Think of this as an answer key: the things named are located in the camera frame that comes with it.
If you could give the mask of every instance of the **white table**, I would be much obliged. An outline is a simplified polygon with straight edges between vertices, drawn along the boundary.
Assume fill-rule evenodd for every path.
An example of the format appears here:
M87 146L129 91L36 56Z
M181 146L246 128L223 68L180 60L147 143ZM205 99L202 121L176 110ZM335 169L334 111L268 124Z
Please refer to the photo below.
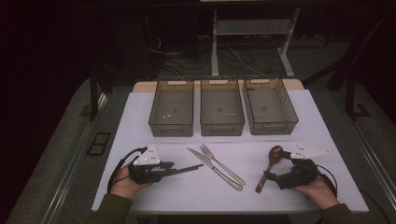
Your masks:
M92 206L93 211L98 209L106 194L107 181L112 171L128 152L156 144L162 161L172 161L175 168L180 169L201 164L186 147L199 151L202 143L214 152L218 160L247 182L242 191L233 189L207 166L203 166L196 171L165 177L143 189L135 197L131 209L141 215L291 214L317 211L305 196L290 189L280 190L273 181L266 181L262 193L255 192L262 171L268 165L269 150L280 145L284 150L292 151L300 144L330 149L332 154L314 158L313 161L335 175L341 203L346 203L353 212L368 211L309 91L288 91L300 120L290 135L251 135L246 119L242 136L202 137L199 122L200 94L198 88L195 89L194 135L179 138L153 137L149 128L149 112L154 93L130 93ZM285 174L290 171L291 166L291 161L282 160L273 167L272 172Z

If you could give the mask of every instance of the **human hand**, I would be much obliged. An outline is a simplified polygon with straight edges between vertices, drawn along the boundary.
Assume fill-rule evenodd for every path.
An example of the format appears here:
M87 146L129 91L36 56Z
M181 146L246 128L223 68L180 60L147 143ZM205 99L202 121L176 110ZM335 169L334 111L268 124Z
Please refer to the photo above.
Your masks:
M332 190L320 175L317 175L314 182L308 185L302 185L291 189L301 192L319 209L326 209L339 204L337 198L332 193Z
M119 195L121 197L132 200L136 193L151 184L136 184L130 177L128 171L129 164L123 166L116 175L110 194Z

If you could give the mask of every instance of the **knife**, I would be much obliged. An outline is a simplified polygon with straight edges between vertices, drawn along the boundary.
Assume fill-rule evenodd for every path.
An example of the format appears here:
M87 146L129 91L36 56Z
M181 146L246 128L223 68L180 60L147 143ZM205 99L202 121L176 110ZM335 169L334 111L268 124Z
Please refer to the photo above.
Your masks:
M208 159L206 156L202 155L201 153L195 151L194 149L191 149L189 147L187 147L187 149L194 154L194 156L196 156L198 159L200 159L205 165L207 165L210 169L212 169L216 174L218 174L219 176L221 176L221 178L223 178L228 184L230 184L231 186L233 186L233 188L237 189L237 190L242 190L243 187L241 185L239 185L238 183L234 182L233 180L231 180L227 175L225 175L224 173L222 173L220 170L218 170L218 168L216 168L212 162L210 161L210 159Z

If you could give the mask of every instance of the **wooden spoon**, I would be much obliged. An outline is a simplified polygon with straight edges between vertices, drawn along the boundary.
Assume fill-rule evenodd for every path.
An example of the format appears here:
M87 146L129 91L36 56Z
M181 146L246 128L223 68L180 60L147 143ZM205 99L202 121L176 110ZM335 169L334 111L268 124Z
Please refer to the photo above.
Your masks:
M275 146L275 147L271 148L271 151L268 155L268 157L270 159L270 164L267 167L267 170L266 170L267 172L269 172L271 170L273 165L280 162L280 160L282 159L277 154L279 151L283 151L283 148L280 146ZM258 193L262 192L262 187L264 187L265 180L267 180L267 177L265 175L262 175L262 179L260 180L259 184L256 187L256 192L258 192Z

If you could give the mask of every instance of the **fork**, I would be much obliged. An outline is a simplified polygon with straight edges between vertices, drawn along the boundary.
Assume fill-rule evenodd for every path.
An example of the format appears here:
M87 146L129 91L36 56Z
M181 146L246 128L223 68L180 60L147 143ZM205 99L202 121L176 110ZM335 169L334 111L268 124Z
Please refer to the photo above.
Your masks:
M215 155L209 150L209 148L207 148L207 146L205 146L204 144L201 144L200 148L204 152L204 154L207 156L208 159L217 162L218 165L220 165L225 171L227 171L227 173L230 174L236 181L238 181L238 183L240 183L241 185L246 185L246 182L241 177L239 177L234 172L232 172L230 169L228 169L227 166L225 166L223 163L216 160Z

